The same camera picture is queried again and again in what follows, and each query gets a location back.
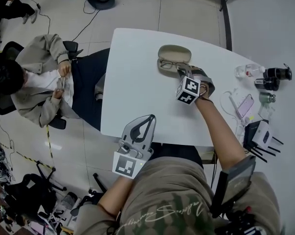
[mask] white table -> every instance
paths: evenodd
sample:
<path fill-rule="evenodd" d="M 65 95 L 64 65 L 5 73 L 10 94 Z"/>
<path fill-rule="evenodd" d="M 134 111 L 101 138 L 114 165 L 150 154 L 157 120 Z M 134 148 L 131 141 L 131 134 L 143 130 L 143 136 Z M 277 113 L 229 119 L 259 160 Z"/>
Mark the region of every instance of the white table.
<path fill-rule="evenodd" d="M 210 99 L 233 132 L 236 121 L 220 106 L 220 95 L 239 87 L 252 94 L 255 116 L 261 106 L 253 80 L 239 82 L 234 69 L 252 61 L 224 48 L 199 40 L 164 32 L 118 28 L 109 53 L 101 117 L 101 132 L 120 137 L 135 118 L 154 114 L 157 119 L 154 142 L 212 147 L 206 123 L 195 105 L 175 100 L 177 78 L 161 74 L 157 67 L 158 50 L 163 45 L 180 45 L 192 53 L 189 64 L 204 69 L 216 90 Z M 235 114 L 228 95 L 223 107 Z"/>

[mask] person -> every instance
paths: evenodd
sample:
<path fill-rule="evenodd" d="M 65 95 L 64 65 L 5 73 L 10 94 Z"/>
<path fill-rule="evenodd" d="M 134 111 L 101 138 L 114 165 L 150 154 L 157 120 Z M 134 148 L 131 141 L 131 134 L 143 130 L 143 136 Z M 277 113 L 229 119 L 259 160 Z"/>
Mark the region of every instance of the person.
<path fill-rule="evenodd" d="M 36 21 L 38 11 L 32 9 L 27 3 L 20 0 L 0 0 L 0 18 L 23 18 L 23 24 L 30 18 L 33 24 Z"/>
<path fill-rule="evenodd" d="M 15 61 L 1 63 L 0 93 L 11 95 L 19 114 L 40 127 L 60 113 L 100 130 L 108 55 L 105 49 L 70 63 L 57 34 L 35 37 Z"/>
<path fill-rule="evenodd" d="M 207 95 L 195 104 L 208 126 L 222 169 L 229 169 L 246 154 Z M 120 176 L 97 205 L 80 207 L 75 235 L 212 235 L 226 225 L 227 220 L 213 219 L 209 211 L 214 194 L 195 147 L 157 143 L 151 147 L 153 155 L 134 180 Z M 255 172 L 251 181 L 232 211 L 250 206 L 256 226 L 267 235 L 279 234 L 279 208 L 272 188 L 262 173 Z"/>

